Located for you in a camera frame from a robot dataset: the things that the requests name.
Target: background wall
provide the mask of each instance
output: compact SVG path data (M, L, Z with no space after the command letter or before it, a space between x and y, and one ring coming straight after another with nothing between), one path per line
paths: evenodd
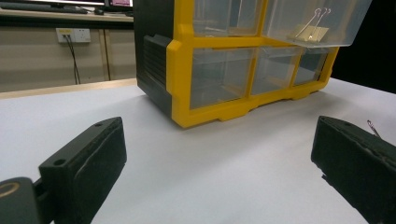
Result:
M74 44L81 83L135 77L134 32L90 30ZM0 92L75 85L74 62L53 28L0 27Z
M341 48L332 77L396 93L396 0L373 0L350 47Z

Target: white tabletop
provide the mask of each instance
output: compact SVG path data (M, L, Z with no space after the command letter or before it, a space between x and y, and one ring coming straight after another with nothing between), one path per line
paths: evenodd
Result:
M128 161L93 223L366 223L310 160L319 115L396 145L396 95L331 79L299 101L183 130L136 86L0 100L0 180L122 117Z

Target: black cable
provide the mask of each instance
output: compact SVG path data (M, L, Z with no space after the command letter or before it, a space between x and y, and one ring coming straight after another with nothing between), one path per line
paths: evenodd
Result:
M72 56L73 56L74 75L75 75L76 85L77 84L81 84L81 80L79 79L79 72L78 72L78 67L77 67L77 63L76 63L76 54L74 52L72 39L71 39L70 35L64 35L64 38L66 39L67 45L69 46L70 51L71 51Z

